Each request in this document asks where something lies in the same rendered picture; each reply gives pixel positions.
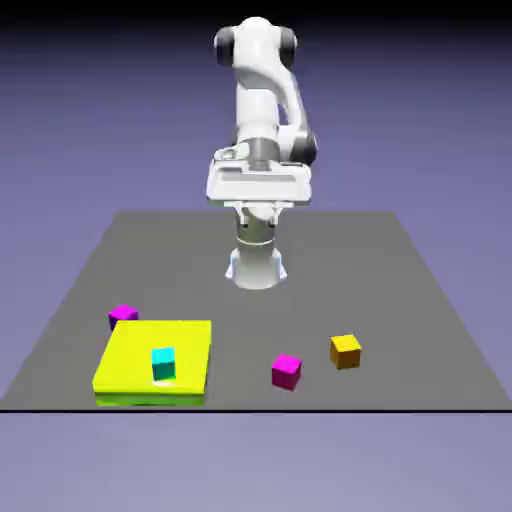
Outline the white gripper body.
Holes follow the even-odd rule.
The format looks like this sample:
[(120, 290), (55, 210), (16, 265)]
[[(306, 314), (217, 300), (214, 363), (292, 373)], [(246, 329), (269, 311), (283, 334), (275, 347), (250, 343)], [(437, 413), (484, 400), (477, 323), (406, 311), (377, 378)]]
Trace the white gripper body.
[(304, 164), (269, 162), (269, 169), (251, 170), (247, 160), (212, 160), (206, 197), (213, 203), (307, 204), (312, 197), (311, 169)]

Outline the small orange cube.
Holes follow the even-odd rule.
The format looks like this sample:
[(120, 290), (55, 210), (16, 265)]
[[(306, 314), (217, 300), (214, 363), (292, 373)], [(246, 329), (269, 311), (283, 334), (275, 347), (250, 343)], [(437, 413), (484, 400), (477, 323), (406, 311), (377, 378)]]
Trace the small orange cube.
[(360, 365), (362, 347), (354, 334), (330, 338), (330, 360), (337, 370), (356, 368)]

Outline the small purple cube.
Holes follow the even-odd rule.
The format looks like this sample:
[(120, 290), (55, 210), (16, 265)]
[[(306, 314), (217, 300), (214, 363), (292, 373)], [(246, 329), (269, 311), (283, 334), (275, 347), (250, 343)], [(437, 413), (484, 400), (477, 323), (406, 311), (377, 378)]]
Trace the small purple cube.
[(107, 319), (111, 330), (115, 329), (115, 326), (119, 321), (137, 320), (138, 318), (138, 310), (127, 304), (119, 304), (107, 313)]

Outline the small magenta cube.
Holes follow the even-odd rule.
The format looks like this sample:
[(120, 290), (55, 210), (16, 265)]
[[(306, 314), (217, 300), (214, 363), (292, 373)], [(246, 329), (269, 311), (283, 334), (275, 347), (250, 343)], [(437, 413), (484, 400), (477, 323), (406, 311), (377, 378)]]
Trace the small magenta cube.
[(271, 367), (272, 385), (293, 391), (301, 377), (302, 360), (288, 354), (281, 353)]

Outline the small cyan cube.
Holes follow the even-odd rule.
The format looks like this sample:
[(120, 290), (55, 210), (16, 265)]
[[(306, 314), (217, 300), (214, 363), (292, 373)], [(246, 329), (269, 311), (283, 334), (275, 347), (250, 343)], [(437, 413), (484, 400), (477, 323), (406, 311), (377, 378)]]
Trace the small cyan cube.
[(151, 352), (152, 375), (154, 381), (176, 378), (174, 347), (155, 348)]

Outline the large yellow box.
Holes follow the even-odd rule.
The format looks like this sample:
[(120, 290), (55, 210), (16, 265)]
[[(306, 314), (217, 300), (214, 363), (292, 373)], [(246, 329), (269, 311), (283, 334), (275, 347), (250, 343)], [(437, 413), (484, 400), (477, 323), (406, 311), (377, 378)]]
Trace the large yellow box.
[[(100, 406), (190, 406), (205, 399), (212, 323), (128, 320), (116, 324), (92, 379)], [(154, 381), (151, 352), (174, 347), (176, 378)]]

